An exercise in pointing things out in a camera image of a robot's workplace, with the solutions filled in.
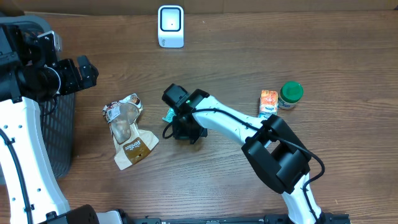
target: wooden table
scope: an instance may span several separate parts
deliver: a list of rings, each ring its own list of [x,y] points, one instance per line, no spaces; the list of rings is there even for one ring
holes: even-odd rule
[[[312,184],[324,212],[353,223],[398,222],[398,12],[186,15],[185,47],[162,49],[156,16],[47,17],[64,56],[85,54],[97,86],[77,94],[72,168],[59,185],[71,208],[123,208],[132,217],[250,217],[287,213],[255,175],[240,147],[209,131],[195,145],[160,139],[149,157],[120,171],[101,110],[137,93],[138,123],[161,138],[163,91],[177,83],[208,91],[257,115],[262,89],[304,87],[280,110],[326,174]],[[312,174],[318,164],[310,163]],[[9,201],[0,187],[0,223]]]

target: snack bag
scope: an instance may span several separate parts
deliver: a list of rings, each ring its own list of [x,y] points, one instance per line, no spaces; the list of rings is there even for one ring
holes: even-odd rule
[[[278,92],[272,90],[262,90],[260,97],[259,118],[268,119],[272,114],[278,112]]]
[[[141,111],[142,103],[136,94],[112,102],[102,110],[116,149],[114,160],[121,170],[143,160],[159,142],[152,132],[138,129],[136,120]]]

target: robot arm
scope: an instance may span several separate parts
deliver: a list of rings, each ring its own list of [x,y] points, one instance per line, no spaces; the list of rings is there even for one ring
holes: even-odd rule
[[[280,143],[272,153],[266,147],[275,139],[284,138],[302,148],[305,146],[277,116],[268,120],[242,114],[221,104],[214,96],[202,90],[191,95],[182,87],[169,86],[162,99],[176,112],[172,121],[175,139],[189,139],[193,144],[199,137],[206,137],[206,129],[214,129],[242,145],[244,155],[257,176],[273,191],[282,194],[294,223],[315,223],[322,211],[316,204],[310,186],[307,197],[302,190],[309,180],[308,162],[311,156],[289,144]]]

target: white plastic casing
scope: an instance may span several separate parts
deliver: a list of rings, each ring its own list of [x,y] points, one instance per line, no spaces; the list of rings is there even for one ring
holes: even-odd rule
[[[184,46],[184,10],[180,6],[161,6],[157,12],[157,37],[165,48]]]

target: crumpled snack bag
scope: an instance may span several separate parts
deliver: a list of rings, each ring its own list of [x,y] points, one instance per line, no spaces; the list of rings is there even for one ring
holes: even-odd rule
[[[152,132],[138,129],[136,120],[141,111],[142,103],[136,94],[112,102],[102,110],[116,149],[114,160],[121,170],[143,160],[159,142]]]

